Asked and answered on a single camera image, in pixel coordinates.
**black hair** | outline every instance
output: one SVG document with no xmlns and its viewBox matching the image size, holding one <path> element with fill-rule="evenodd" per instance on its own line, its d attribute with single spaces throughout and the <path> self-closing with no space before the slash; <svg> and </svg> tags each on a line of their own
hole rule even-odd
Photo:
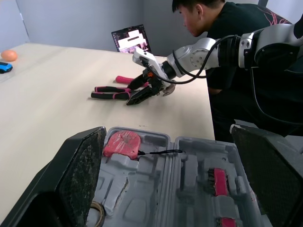
<svg viewBox="0 0 303 227">
<path fill-rule="evenodd" d="M 195 4 L 199 3 L 206 5 L 210 8 L 216 8 L 220 3 L 225 3 L 225 0 L 173 0 L 172 11 L 177 11 L 180 6 L 184 6 L 191 10 Z"/>
</svg>

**white table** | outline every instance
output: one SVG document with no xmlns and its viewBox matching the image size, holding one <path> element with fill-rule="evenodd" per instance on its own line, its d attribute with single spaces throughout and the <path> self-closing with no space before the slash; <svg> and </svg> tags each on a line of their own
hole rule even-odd
<svg viewBox="0 0 303 227">
<path fill-rule="evenodd" d="M 113 83 L 118 75 L 139 76 L 143 67 L 132 55 L 41 44 L 14 50 L 19 58 L 13 71 L 0 75 L 0 81 L 11 77 L 0 83 L 0 223 L 36 173 L 78 132 L 122 126 L 166 133 L 172 140 L 214 140 L 205 79 L 179 85 L 168 97 L 126 106 L 90 99 L 90 93 L 95 86 L 126 86 Z"/>
</svg>

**gray plastic tool case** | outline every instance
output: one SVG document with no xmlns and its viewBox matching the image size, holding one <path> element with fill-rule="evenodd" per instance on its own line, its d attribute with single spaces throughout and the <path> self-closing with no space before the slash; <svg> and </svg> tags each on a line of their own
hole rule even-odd
<svg viewBox="0 0 303 227">
<path fill-rule="evenodd" d="M 260 213 L 234 144 L 185 137 L 171 142 L 165 134 L 126 128 L 112 128 L 105 144 L 121 130 L 139 134 L 145 153 L 174 148 L 186 153 L 102 158 L 94 201 L 105 208 L 104 227 L 216 227 L 221 218 L 235 219 L 238 227 L 271 226 Z M 208 192 L 208 171 L 214 168 L 225 170 L 229 196 Z M 98 218 L 91 209 L 87 226 Z"/>
</svg>

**laptop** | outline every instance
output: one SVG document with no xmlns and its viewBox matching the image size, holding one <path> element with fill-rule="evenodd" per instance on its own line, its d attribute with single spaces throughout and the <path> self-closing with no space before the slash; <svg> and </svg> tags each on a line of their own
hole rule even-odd
<svg viewBox="0 0 303 227">
<path fill-rule="evenodd" d="M 118 52 L 134 53 L 136 47 L 152 52 L 147 40 L 144 25 L 132 26 L 112 32 Z"/>
</svg>

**orange ball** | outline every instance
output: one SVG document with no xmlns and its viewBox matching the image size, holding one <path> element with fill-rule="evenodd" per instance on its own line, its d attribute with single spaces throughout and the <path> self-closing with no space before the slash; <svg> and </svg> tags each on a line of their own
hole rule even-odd
<svg viewBox="0 0 303 227">
<path fill-rule="evenodd" d="M 18 55 L 15 51 L 7 50 L 1 53 L 1 57 L 5 61 L 15 61 L 18 58 Z"/>
</svg>

